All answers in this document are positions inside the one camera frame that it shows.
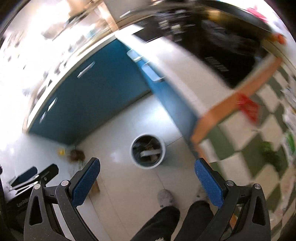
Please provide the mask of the green vegetable scrap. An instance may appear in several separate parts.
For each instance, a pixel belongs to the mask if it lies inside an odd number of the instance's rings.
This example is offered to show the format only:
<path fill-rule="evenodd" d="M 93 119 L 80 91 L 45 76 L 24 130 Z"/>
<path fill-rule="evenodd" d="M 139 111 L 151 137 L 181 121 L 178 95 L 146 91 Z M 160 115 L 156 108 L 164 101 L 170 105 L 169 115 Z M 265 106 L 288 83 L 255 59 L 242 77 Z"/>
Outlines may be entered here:
<path fill-rule="evenodd" d="M 263 142 L 260 147 L 261 155 L 264 161 L 272 165 L 276 172 L 280 173 L 287 168 L 287 161 L 279 151 L 275 151 L 271 142 Z"/>

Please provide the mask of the left black trouser leg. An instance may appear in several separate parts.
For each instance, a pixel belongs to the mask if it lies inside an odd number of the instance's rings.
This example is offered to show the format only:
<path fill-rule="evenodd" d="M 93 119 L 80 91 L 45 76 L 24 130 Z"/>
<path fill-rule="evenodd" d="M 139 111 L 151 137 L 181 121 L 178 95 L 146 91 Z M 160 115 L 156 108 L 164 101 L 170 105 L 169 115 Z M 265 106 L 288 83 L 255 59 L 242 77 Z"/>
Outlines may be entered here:
<path fill-rule="evenodd" d="M 167 206 L 158 211 L 134 235 L 132 241 L 171 240 L 180 219 L 180 211 L 174 206 Z"/>

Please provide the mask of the black induction cooktop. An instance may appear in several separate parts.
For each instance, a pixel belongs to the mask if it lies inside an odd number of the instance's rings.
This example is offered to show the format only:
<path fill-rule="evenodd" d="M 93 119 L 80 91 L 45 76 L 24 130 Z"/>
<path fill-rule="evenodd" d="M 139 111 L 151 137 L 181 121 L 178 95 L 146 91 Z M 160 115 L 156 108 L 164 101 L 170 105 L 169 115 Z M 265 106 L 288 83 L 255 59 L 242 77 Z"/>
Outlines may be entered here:
<path fill-rule="evenodd" d="M 188 12 L 158 13 L 136 22 L 136 36 L 145 42 L 160 37 L 175 42 L 236 87 L 267 56 L 258 39 L 244 38 Z"/>

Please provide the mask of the cooking oil bottle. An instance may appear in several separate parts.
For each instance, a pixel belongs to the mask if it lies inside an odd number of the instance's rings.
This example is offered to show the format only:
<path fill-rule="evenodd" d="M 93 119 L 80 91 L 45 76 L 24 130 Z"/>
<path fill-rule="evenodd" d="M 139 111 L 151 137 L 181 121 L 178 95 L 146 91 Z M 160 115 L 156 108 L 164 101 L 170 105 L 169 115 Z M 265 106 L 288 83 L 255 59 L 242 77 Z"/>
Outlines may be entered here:
<path fill-rule="evenodd" d="M 67 150 L 67 149 L 59 149 L 58 150 L 58 155 L 60 157 L 65 158 L 67 161 L 70 162 L 78 162 L 78 161 L 85 161 L 85 154 L 82 150 L 78 150 L 78 149 L 71 149 L 71 150 Z"/>

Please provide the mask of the blue kitchen cabinets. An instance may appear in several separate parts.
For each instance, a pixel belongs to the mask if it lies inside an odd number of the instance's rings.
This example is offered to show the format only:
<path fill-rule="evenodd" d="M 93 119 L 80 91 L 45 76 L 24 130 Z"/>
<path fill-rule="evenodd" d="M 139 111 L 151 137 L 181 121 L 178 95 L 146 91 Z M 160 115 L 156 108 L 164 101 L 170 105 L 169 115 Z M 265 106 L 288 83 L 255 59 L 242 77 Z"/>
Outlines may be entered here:
<path fill-rule="evenodd" d="M 133 62 L 129 48 L 113 40 L 90 56 L 53 91 L 29 133 L 66 145 L 78 144 L 147 93 L 169 113 L 187 143 L 198 116 L 149 61 Z"/>

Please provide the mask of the right black trouser leg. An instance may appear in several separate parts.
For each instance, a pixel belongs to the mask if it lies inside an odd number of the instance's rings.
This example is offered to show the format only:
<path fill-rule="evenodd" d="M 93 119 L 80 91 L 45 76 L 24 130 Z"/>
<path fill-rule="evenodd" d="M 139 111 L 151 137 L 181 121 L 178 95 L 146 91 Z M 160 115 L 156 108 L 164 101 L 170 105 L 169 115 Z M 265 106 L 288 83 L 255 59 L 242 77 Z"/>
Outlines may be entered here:
<path fill-rule="evenodd" d="M 208 202 L 194 202 L 190 206 L 175 240 L 197 240 L 213 217 L 214 214 Z"/>

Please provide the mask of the left grey slipper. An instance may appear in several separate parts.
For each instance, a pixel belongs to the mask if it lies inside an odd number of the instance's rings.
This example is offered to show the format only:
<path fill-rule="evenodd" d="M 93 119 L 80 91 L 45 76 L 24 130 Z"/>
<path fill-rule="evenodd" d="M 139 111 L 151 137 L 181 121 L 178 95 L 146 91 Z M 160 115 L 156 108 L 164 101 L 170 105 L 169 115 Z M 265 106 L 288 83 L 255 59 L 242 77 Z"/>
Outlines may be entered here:
<path fill-rule="evenodd" d="M 175 206 L 175 199 L 169 190 L 162 189 L 157 195 L 160 208 Z"/>

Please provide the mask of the black wok pan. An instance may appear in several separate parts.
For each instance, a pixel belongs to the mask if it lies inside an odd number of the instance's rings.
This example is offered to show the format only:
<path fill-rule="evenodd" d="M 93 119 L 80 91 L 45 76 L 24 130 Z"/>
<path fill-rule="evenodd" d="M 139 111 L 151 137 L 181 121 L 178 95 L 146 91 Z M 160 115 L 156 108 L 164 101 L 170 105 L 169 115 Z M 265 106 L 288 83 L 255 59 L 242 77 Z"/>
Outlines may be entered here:
<path fill-rule="evenodd" d="M 154 11 L 188 9 L 226 28 L 242 28 L 256 33 L 269 34 L 271 27 L 260 18 L 234 5 L 221 1 L 187 1 L 185 3 L 162 1 L 151 4 Z"/>

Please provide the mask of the green white packet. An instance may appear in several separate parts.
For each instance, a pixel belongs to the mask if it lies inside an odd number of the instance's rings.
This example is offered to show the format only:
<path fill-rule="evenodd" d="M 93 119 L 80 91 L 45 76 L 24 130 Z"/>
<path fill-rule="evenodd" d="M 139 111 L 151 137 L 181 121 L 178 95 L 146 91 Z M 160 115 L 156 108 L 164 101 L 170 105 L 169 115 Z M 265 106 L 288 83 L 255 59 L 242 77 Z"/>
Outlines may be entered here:
<path fill-rule="evenodd" d="M 293 133 L 287 131 L 282 142 L 287 160 L 293 163 L 295 160 L 295 139 Z"/>

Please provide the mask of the grey slipper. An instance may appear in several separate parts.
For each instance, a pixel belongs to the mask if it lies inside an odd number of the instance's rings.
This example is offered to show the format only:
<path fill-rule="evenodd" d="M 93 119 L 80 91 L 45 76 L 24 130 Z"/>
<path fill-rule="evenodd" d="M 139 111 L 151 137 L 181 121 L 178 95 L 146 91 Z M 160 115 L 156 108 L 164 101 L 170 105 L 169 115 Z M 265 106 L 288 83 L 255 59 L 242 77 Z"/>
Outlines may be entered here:
<path fill-rule="evenodd" d="M 169 190 L 162 189 L 157 195 L 160 208 L 175 206 L 175 199 Z"/>
<path fill-rule="evenodd" d="M 208 195 L 202 186 L 199 186 L 197 189 L 197 193 L 195 195 L 195 202 L 196 201 L 208 201 Z"/>

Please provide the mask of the right grey slipper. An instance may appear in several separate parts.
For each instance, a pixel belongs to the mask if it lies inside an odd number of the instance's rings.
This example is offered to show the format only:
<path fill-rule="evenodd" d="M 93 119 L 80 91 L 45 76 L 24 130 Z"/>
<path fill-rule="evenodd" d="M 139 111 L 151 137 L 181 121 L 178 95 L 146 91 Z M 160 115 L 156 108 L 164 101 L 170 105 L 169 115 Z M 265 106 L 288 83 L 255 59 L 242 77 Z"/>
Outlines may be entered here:
<path fill-rule="evenodd" d="M 208 201 L 208 195 L 202 186 L 199 186 L 197 189 L 197 193 L 195 195 L 195 202 L 196 201 Z"/>

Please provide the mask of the green white checkered mat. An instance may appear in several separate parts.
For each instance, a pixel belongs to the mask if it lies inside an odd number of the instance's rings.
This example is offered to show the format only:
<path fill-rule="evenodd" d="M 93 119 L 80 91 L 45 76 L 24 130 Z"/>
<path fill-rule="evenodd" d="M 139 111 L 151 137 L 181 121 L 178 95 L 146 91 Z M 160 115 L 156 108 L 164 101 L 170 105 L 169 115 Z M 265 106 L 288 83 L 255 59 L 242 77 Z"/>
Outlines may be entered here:
<path fill-rule="evenodd" d="M 271 238 L 278 240 L 295 217 L 295 160 L 290 163 L 282 146 L 290 131 L 283 119 L 289 105 L 283 91 L 295 79 L 282 64 L 251 100 L 259 107 L 257 124 L 240 110 L 234 110 L 219 121 L 203 138 L 202 156 L 225 179 L 237 185 L 258 183 L 262 186 L 270 217 Z M 275 151 L 285 157 L 287 168 L 276 172 L 261 155 L 263 142 L 271 142 Z"/>

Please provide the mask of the white round trash bin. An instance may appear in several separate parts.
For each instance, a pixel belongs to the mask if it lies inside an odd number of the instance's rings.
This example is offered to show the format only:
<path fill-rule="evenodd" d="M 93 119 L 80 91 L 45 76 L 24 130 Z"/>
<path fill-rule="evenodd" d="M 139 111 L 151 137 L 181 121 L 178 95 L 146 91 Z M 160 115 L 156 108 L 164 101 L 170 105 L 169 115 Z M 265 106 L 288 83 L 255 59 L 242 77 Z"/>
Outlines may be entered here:
<path fill-rule="evenodd" d="M 132 141 L 130 146 L 132 162 L 144 170 L 156 168 L 162 163 L 165 155 L 165 142 L 152 134 L 141 134 Z"/>

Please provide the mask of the red snack wrapper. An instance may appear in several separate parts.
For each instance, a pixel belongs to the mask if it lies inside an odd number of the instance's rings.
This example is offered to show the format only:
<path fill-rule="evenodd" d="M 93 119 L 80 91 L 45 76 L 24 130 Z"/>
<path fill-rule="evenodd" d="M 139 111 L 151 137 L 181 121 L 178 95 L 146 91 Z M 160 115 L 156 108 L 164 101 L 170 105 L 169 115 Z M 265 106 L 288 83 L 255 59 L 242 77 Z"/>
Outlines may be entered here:
<path fill-rule="evenodd" d="M 257 124 L 259 119 L 259 105 L 252 101 L 248 96 L 242 93 L 237 95 L 237 105 L 240 111 L 242 111 L 249 121 L 253 124 Z"/>

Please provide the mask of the black trouser leg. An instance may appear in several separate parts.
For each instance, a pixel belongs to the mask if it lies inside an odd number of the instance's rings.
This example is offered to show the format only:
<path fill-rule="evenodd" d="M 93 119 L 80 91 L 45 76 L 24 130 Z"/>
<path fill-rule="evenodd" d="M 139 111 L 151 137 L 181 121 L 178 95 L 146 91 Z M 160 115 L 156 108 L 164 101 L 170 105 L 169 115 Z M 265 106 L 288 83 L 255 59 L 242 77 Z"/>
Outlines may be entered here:
<path fill-rule="evenodd" d="M 174 206 L 167 206 L 158 211 L 134 235 L 132 241 L 171 240 L 180 219 L 180 211 Z"/>
<path fill-rule="evenodd" d="M 175 240 L 197 240 L 213 217 L 214 214 L 208 202 L 194 202 L 190 206 Z"/>

